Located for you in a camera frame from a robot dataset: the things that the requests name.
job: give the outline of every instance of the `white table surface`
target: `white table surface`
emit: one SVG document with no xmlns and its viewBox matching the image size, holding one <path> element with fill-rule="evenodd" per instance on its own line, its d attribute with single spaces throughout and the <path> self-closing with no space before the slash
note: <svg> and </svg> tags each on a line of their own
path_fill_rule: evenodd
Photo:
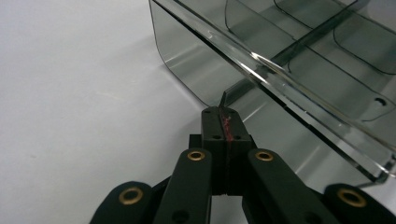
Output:
<svg viewBox="0 0 396 224">
<path fill-rule="evenodd" d="M 0 223 L 89 223 L 174 169 L 205 106 L 156 49 L 147 0 L 0 3 Z M 396 184 L 369 189 L 396 207 Z M 212 223 L 246 223 L 240 199 Z"/>
</svg>

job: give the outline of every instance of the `red marking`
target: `red marking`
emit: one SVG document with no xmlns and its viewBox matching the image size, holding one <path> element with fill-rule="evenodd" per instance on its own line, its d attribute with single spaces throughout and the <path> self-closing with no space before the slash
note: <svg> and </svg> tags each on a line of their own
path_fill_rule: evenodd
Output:
<svg viewBox="0 0 396 224">
<path fill-rule="evenodd" d="M 233 135 L 231 134 L 231 126 L 230 126 L 231 117 L 226 118 L 224 116 L 223 110 L 220 110 L 220 116 L 223 124 L 224 135 L 227 138 L 227 142 L 231 142 L 233 141 Z"/>
</svg>

